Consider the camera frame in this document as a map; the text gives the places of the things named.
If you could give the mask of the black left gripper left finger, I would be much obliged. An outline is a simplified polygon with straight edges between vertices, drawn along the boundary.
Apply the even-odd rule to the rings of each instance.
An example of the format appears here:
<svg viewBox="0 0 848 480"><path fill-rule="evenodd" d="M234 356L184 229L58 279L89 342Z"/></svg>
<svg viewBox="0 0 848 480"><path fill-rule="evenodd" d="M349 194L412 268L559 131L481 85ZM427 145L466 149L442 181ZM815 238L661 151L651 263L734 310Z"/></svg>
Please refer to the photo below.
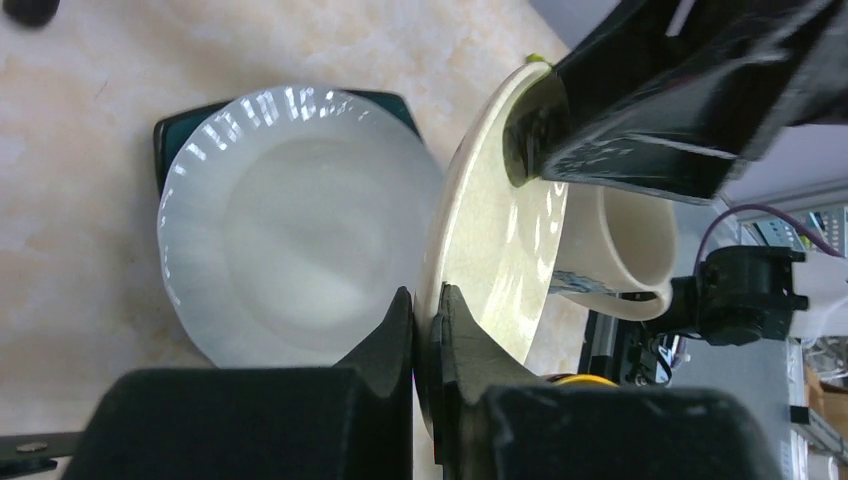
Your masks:
<svg viewBox="0 0 848 480"><path fill-rule="evenodd" d="M408 479L412 299L332 366L147 369L103 396L67 479Z"/></svg>

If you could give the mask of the black wire dish rack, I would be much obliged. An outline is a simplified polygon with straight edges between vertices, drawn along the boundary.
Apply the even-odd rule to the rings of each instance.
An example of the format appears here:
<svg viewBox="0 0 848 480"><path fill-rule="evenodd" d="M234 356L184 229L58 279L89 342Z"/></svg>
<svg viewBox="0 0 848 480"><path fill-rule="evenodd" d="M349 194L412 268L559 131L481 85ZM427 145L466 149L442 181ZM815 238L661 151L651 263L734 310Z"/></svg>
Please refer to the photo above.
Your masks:
<svg viewBox="0 0 848 480"><path fill-rule="evenodd" d="M17 479L56 470L58 459L74 454L82 432L1 437L1 478Z"/></svg>

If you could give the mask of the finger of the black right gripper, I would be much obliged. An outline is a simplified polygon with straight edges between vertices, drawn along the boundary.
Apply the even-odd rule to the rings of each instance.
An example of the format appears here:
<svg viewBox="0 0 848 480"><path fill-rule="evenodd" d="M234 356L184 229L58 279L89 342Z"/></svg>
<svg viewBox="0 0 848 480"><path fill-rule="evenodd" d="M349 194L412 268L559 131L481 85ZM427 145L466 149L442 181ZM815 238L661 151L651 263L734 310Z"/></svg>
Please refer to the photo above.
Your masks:
<svg viewBox="0 0 848 480"><path fill-rule="evenodd" d="M621 2L548 68L503 133L515 184L705 204L789 127L847 120L843 1Z"/></svg>

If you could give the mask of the white plate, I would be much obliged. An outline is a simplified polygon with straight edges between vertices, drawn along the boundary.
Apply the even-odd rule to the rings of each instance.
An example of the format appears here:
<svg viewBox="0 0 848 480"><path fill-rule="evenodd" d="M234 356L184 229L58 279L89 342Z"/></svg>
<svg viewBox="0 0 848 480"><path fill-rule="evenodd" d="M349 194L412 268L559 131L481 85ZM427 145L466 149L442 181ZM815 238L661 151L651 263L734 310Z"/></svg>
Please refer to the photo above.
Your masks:
<svg viewBox="0 0 848 480"><path fill-rule="evenodd" d="M443 173L405 99L283 85L159 121L166 293L219 368L329 365L418 285Z"/></svg>

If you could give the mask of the cream floral plate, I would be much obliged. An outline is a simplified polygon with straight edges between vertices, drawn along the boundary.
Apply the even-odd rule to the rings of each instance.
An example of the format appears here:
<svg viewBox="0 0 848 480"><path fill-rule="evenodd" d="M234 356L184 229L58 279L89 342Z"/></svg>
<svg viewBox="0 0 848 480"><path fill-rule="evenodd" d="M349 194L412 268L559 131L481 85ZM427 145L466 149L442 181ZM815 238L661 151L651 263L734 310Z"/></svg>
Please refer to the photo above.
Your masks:
<svg viewBox="0 0 848 480"><path fill-rule="evenodd" d="M508 123L558 87L551 67L511 73L472 122L448 166L414 296L424 347L443 284L460 288L495 342L524 362L542 314L559 248L567 187L526 178L507 146Z"/></svg>

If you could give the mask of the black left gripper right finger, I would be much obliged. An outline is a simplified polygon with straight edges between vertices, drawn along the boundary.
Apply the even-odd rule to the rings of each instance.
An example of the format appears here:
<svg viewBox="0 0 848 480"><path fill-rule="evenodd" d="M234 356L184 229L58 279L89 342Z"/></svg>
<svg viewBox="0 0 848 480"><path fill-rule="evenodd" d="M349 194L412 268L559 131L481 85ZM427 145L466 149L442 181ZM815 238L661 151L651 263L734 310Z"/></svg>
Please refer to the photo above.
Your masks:
<svg viewBox="0 0 848 480"><path fill-rule="evenodd" d="M434 459L448 479L778 479L753 415L700 388L555 385L441 289L430 334Z"/></svg>

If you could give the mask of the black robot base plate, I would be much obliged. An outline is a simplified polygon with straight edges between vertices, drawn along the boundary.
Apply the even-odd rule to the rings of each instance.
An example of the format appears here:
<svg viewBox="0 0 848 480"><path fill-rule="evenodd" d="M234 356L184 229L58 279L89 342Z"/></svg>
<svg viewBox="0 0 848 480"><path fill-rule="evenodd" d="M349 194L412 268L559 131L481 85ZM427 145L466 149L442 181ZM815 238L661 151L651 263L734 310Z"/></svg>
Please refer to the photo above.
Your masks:
<svg viewBox="0 0 848 480"><path fill-rule="evenodd" d="M619 385L671 383L678 338L650 333L642 323L590 311L577 371Z"/></svg>

